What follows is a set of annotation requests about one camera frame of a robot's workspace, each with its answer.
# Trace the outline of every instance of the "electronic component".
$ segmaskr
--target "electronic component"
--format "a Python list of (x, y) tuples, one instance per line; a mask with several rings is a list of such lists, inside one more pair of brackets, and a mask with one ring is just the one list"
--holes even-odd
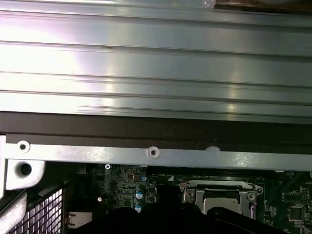
[(92, 212), (69, 212), (68, 228), (75, 229), (92, 221)]
[(302, 227), (303, 234), (312, 234), (312, 226), (303, 226)]
[(104, 197), (105, 197), (105, 194), (101, 194), (100, 196), (97, 197), (97, 201), (98, 202), (104, 201)]
[(191, 180), (179, 184), (184, 202), (196, 204), (206, 214), (213, 207), (224, 207), (255, 219), (256, 197), (263, 188), (244, 181)]
[(137, 199), (142, 199), (142, 198), (143, 198), (143, 190), (138, 189), (138, 190), (136, 191), (136, 198), (137, 198)]
[(140, 213), (142, 210), (142, 207), (143, 207), (143, 204), (141, 202), (138, 202), (135, 205), (135, 210)]
[(303, 209), (300, 206), (291, 206), (289, 219), (290, 221), (302, 221)]
[(289, 203), (301, 202), (301, 193), (284, 193), (284, 201)]
[(308, 203), (308, 190), (307, 189), (302, 190), (301, 202), (303, 204)]
[(127, 207), (131, 207), (131, 201), (130, 200), (124, 200), (123, 205)]

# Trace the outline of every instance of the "screw hole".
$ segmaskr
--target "screw hole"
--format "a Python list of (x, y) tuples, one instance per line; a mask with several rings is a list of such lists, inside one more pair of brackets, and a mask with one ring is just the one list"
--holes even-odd
[(21, 145), (19, 146), (19, 148), (20, 148), (20, 150), (25, 150), (25, 149), (26, 149), (26, 145), (21, 144)]
[(28, 163), (24, 163), (24, 164), (19, 166), (19, 172), (23, 176), (29, 176), (31, 171), (32, 171), (32, 168), (31, 168), (31, 166)]

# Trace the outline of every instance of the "screw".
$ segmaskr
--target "screw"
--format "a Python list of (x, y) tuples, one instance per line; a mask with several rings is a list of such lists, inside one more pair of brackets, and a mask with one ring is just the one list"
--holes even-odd
[(193, 192), (192, 190), (189, 190), (189, 191), (187, 192), (187, 196), (188, 196), (188, 197), (193, 197), (193, 196), (194, 196), (194, 192)]
[(255, 199), (255, 195), (254, 195), (253, 193), (249, 193), (249, 194), (247, 195), (247, 197), (248, 197), (248, 199), (251, 200), (251, 201)]

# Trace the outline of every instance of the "metal bracket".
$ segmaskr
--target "metal bracket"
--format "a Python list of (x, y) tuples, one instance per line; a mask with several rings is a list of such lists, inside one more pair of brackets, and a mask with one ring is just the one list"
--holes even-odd
[(14, 199), (0, 213), (0, 234), (8, 233), (25, 216), (27, 208), (27, 193), (24, 192)]
[(33, 187), (41, 180), (44, 168), (44, 161), (8, 160), (5, 184), (6, 190)]
[[(36, 185), (42, 178), (45, 161), (8, 159), (6, 137), (0, 136), (0, 199), (4, 190), (17, 190)], [(21, 141), (16, 145), (21, 154), (30, 150), (30, 144)]]

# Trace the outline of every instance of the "microchip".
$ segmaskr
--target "microchip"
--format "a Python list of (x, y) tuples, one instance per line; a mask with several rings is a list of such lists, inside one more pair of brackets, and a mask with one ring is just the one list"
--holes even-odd
[(129, 200), (124, 200), (124, 201), (123, 201), (123, 205), (124, 205), (124, 206), (127, 206), (127, 207), (130, 207), (130, 206), (131, 206), (131, 201), (129, 201)]
[(301, 221), (303, 218), (303, 209), (300, 206), (291, 206), (289, 219), (291, 221)]
[(146, 171), (140, 171), (140, 176), (146, 176)]
[(116, 187), (117, 187), (117, 181), (112, 181), (111, 188), (116, 188)]
[(285, 202), (301, 202), (301, 194), (300, 193), (284, 193), (284, 201)]
[(102, 175), (97, 175), (97, 182), (103, 182), (104, 176)]
[(139, 181), (140, 180), (140, 175), (134, 175), (133, 179), (135, 179), (135, 181)]

